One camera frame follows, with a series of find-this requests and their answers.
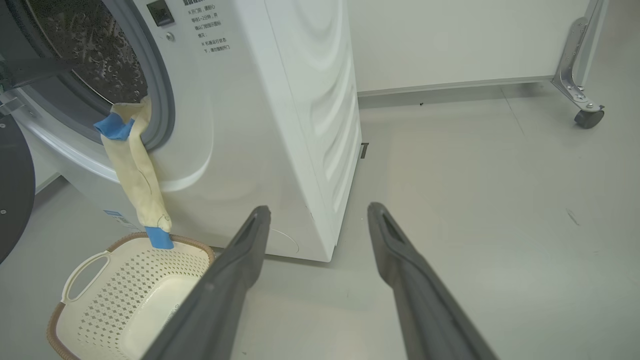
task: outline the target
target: gray floor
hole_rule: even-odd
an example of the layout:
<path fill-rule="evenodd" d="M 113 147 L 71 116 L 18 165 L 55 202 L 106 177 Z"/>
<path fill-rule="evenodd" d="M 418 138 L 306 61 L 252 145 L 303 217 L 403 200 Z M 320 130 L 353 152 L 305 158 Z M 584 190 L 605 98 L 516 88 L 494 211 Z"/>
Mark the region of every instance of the gray floor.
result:
<path fill-rule="evenodd" d="M 361 102 L 370 145 L 333 261 L 268 258 L 233 358 L 405 357 L 370 201 L 387 205 L 500 358 L 640 358 L 638 13 L 635 0 L 611 1 L 586 84 L 607 115 L 589 131 L 546 84 Z M 0 357 L 55 359 L 44 331 L 67 275 L 125 233 L 63 181 L 45 189 L 0 265 Z"/>

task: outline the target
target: metal bracket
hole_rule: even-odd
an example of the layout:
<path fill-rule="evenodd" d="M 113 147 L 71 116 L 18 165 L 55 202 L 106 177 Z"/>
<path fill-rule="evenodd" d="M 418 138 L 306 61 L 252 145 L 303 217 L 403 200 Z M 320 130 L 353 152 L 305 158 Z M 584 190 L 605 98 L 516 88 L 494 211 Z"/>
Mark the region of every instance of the metal bracket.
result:
<path fill-rule="evenodd" d="M 17 97 L 5 102 L 4 104 L 0 102 L 0 119 L 13 113 L 19 108 L 23 107 L 24 103 Z"/>
<path fill-rule="evenodd" d="M 586 17 L 581 17 L 573 22 L 571 25 L 571 32 L 566 40 L 564 46 L 564 52 L 562 59 L 560 59 L 560 65 L 556 71 L 551 83 L 555 85 L 564 96 L 567 96 L 574 104 L 576 104 L 581 110 L 595 113 L 602 109 L 604 106 L 599 105 L 591 101 L 586 95 L 584 95 L 583 87 L 578 86 L 573 81 L 573 66 L 578 58 L 580 52 L 580 46 L 584 40 L 584 36 L 587 33 L 589 27 L 589 20 Z"/>

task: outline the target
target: beige cloth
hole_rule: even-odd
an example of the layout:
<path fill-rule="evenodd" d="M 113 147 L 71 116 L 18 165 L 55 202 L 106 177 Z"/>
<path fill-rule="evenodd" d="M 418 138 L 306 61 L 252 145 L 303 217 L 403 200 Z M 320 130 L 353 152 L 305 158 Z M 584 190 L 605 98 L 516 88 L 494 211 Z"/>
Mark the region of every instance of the beige cloth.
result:
<path fill-rule="evenodd" d="M 136 208 L 138 221 L 143 226 L 159 227 L 170 233 L 171 218 L 164 208 L 156 171 L 140 139 L 151 119 L 151 99 L 145 96 L 139 104 L 114 104 L 111 112 L 120 115 L 126 123 L 134 120 L 126 141 L 100 136 L 118 180 Z"/>

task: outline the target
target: blue tape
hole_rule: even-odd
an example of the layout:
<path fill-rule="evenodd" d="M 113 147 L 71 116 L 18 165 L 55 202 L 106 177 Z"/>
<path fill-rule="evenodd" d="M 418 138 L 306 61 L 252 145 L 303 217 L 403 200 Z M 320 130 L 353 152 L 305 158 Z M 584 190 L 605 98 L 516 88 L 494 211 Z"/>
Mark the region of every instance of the blue tape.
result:
<path fill-rule="evenodd" d="M 129 119 L 125 124 L 120 115 L 111 113 L 104 120 L 96 122 L 93 127 L 107 139 L 125 141 L 131 133 L 133 119 Z"/>
<path fill-rule="evenodd" d="M 173 242 L 171 241 L 169 233 L 166 233 L 159 227 L 145 226 L 145 230 L 147 231 L 149 240 L 151 240 L 151 246 L 156 249 L 173 249 Z"/>

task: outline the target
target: brown basket rim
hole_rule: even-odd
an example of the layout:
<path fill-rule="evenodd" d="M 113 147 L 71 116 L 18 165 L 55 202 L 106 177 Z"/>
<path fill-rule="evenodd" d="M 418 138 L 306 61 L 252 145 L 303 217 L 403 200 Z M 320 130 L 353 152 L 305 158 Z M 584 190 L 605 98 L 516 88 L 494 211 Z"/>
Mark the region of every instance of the brown basket rim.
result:
<path fill-rule="evenodd" d="M 211 266 L 211 264 L 213 264 L 213 261 L 216 259 L 216 253 L 213 252 L 213 250 L 206 244 L 193 239 L 185 238 L 184 236 L 173 235 L 173 234 L 171 234 L 170 236 L 172 241 L 183 243 L 183 244 L 190 245 L 193 247 L 197 247 L 201 250 L 204 250 L 204 252 L 206 252 L 207 256 L 209 257 L 209 266 Z M 124 236 L 122 239 L 114 242 L 112 246 L 107 248 L 107 251 L 113 252 L 115 249 L 121 247 L 124 243 L 131 241 L 133 239 L 139 239 L 139 238 L 148 238 L 148 235 L 147 233 L 143 233 L 143 232 L 129 234 L 127 236 Z M 53 350 L 55 350 L 62 359 L 80 360 L 79 357 L 75 356 L 74 353 L 71 352 L 71 350 L 69 350 L 62 343 L 62 341 L 60 341 L 58 334 L 56 333 L 58 319 L 60 319 L 60 315 L 62 314 L 62 311 L 64 310 L 65 306 L 66 305 L 64 302 L 59 302 L 58 305 L 56 306 L 56 309 L 53 311 L 53 314 L 49 319 L 49 323 L 47 324 L 47 341 L 49 342 Z"/>

